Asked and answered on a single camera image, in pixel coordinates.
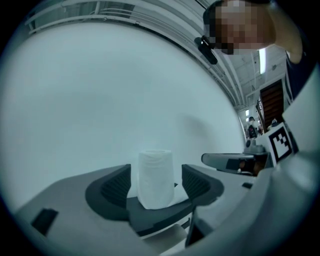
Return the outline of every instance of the gray surface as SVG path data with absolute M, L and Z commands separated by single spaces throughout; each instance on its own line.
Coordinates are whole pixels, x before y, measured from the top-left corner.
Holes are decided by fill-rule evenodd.
M 17 218 L 23 220 L 26 229 L 30 229 L 29 223 L 42 208 L 58 211 L 47 239 L 43 240 L 45 243 L 48 240 L 54 248 L 57 246 L 75 255 L 132 256 L 133 252 L 139 252 L 138 255 L 156 255 L 127 222 L 100 217 L 90 209 L 85 200 L 85 190 L 92 181 L 122 166 L 60 180 L 23 206 L 17 213 Z
M 176 246 L 187 238 L 187 233 L 180 225 L 173 225 L 165 231 L 148 237 L 143 241 L 152 247 L 158 254 L 161 254 L 170 248 Z
M 23 233 L 28 237 L 30 242 L 46 256 L 77 256 L 78 254 L 62 248 L 58 244 L 52 243 L 37 230 L 35 230 L 27 221 L 22 218 L 17 219 Z
M 206 206 L 198 206 L 196 212 L 206 223 L 215 230 L 232 213 L 241 200 L 249 192 L 243 187 L 243 183 L 255 183 L 256 177 L 236 175 L 233 173 L 211 170 L 190 164 L 199 172 L 220 180 L 223 183 L 224 191 L 214 203 Z
M 234 211 L 208 236 L 177 256 L 262 255 L 286 239 L 309 211 L 320 183 L 319 152 L 298 152 L 261 171 Z M 210 223 L 210 206 L 197 207 Z
M 140 236 L 146 236 L 183 219 L 192 213 L 193 206 L 187 199 L 167 208 L 148 210 L 142 206 L 137 197 L 131 197 L 126 201 L 126 209 L 129 211 L 132 228 Z

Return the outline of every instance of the metal railing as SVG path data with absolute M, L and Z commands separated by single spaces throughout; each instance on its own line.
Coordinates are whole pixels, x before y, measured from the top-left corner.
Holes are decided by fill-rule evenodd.
M 41 5 L 36 6 L 28 15 L 27 20 L 25 21 L 25 25 L 30 27 L 30 35 L 39 33 L 46 29 L 59 26 L 65 23 L 79 23 L 86 21 L 97 21 L 97 22 L 112 22 L 119 21 L 129 25 L 139 26 L 141 28 L 147 29 L 151 32 L 156 33 L 157 35 L 162 35 L 165 39 L 174 42 L 177 46 L 182 48 L 185 52 L 187 52 L 190 56 L 192 56 L 197 62 L 206 69 L 210 75 L 214 78 L 214 80 L 218 83 L 221 89 L 225 92 L 233 106 L 237 105 L 237 101 L 235 99 L 234 94 L 238 96 L 237 92 L 234 91 L 234 94 L 231 92 L 229 86 L 226 82 L 222 80 L 222 78 L 213 70 L 211 64 L 201 55 L 198 51 L 197 46 L 194 43 L 194 38 L 201 36 L 197 31 L 198 27 L 191 27 L 190 24 L 185 23 L 185 25 L 181 25 L 181 22 L 173 23 L 172 19 L 169 19 L 166 16 L 163 16 L 163 19 L 157 18 L 154 14 L 154 9 L 152 8 L 152 4 L 144 2 L 141 5 L 137 5 L 139 10 L 150 12 L 147 8 L 149 7 L 152 12 L 151 14 L 142 13 L 136 10 L 127 10 L 121 8 L 102 8 L 102 3 L 110 3 L 109 1 L 96 1 L 96 0 L 63 0 L 59 3 L 52 3 L 52 5 L 48 4 L 53 2 L 53 0 L 47 0 L 45 3 L 47 4 L 44 9 L 41 8 Z M 92 7 L 85 15 L 76 15 L 64 18 L 58 18 L 57 20 L 41 24 L 40 26 L 36 26 L 37 19 L 41 19 L 45 15 L 52 14 L 53 12 L 59 12 L 64 10 L 65 8 L 70 8 L 72 6 L 78 4 L 92 3 L 95 2 L 95 6 Z M 113 0 L 113 3 L 117 4 L 132 4 L 132 3 L 142 3 L 143 1 L 138 0 L 130 0 L 125 2 L 124 0 Z
M 257 103 L 256 103 L 256 106 L 255 106 L 257 112 L 258 112 L 258 116 L 259 116 L 259 119 L 260 119 L 260 122 L 261 122 L 261 125 L 262 125 L 262 128 L 263 128 L 263 131 L 266 133 L 267 132 L 267 127 L 266 127 L 266 124 L 265 124 L 265 120 L 263 118 L 263 115 L 261 113 L 262 111 L 262 103 L 261 103 L 261 100 L 258 100 Z

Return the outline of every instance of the person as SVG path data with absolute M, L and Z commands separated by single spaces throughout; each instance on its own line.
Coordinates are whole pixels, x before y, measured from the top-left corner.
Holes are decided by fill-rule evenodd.
M 313 21 L 316 15 L 311 4 L 286 0 L 218 0 L 203 13 L 202 38 L 211 49 L 218 48 L 225 54 L 250 53 L 273 44 L 282 47 L 287 55 L 294 100 L 317 64 L 315 42 L 318 40 Z
M 279 125 L 277 119 L 273 119 L 271 122 L 271 125 L 268 126 L 268 131 L 271 131 L 274 127 L 276 127 L 277 125 Z
M 251 134 L 250 130 L 251 130 L 251 127 L 254 129 L 255 131 L 255 136 Z M 247 132 L 247 136 L 252 139 L 252 138 L 257 138 L 259 137 L 261 134 L 262 134 L 262 131 L 263 131 L 263 128 L 262 128 L 262 125 L 256 121 L 254 119 L 253 116 L 250 116 L 249 117 L 249 122 L 247 123 L 247 127 L 246 127 L 246 132 Z

